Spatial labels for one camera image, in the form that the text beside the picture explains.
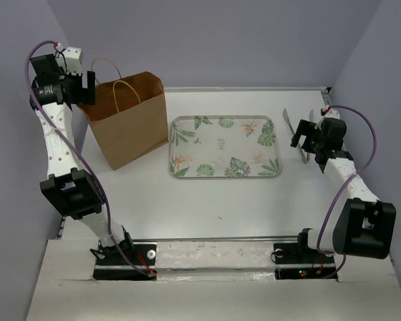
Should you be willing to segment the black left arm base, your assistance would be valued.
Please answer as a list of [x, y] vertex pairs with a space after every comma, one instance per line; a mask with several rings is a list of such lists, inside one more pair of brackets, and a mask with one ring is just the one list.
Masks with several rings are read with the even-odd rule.
[[134, 252], [122, 250], [126, 259], [115, 251], [106, 255], [98, 246], [90, 249], [95, 257], [93, 278], [98, 281], [155, 281], [157, 279], [157, 243], [136, 242]]

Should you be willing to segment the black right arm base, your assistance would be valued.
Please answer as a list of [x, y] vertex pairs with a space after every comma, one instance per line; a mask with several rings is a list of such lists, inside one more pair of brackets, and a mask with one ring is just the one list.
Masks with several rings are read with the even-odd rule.
[[303, 229], [296, 241], [273, 244], [276, 280], [338, 280], [335, 259], [307, 246], [308, 231]]

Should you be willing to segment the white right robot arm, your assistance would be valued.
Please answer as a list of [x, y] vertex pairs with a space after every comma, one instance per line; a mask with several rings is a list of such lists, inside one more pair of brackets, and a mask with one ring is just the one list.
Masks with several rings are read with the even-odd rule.
[[294, 254], [309, 262], [318, 253], [384, 259], [390, 252], [396, 208], [382, 202], [366, 186], [351, 154], [343, 150], [346, 123], [325, 117], [321, 124], [300, 120], [291, 146], [314, 154], [321, 172], [333, 183], [344, 204], [335, 227], [305, 228], [299, 233]]

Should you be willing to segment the brown paper bag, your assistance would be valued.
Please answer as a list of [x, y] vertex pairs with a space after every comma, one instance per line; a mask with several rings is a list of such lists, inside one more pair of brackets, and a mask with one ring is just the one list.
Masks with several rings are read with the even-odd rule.
[[158, 76], [141, 72], [98, 83], [96, 103], [79, 104], [112, 170], [168, 143], [164, 86]]

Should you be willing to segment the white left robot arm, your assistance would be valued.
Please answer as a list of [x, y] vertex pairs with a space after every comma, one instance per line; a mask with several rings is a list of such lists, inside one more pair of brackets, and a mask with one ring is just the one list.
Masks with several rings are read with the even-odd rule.
[[95, 103], [95, 73], [86, 74], [85, 88], [79, 58], [55, 53], [28, 62], [35, 71], [30, 104], [41, 122], [48, 157], [47, 178], [39, 184], [43, 196], [63, 217], [83, 223], [96, 235], [100, 241], [92, 250], [96, 258], [131, 262], [135, 252], [132, 238], [111, 218], [97, 177], [74, 146], [72, 105]]

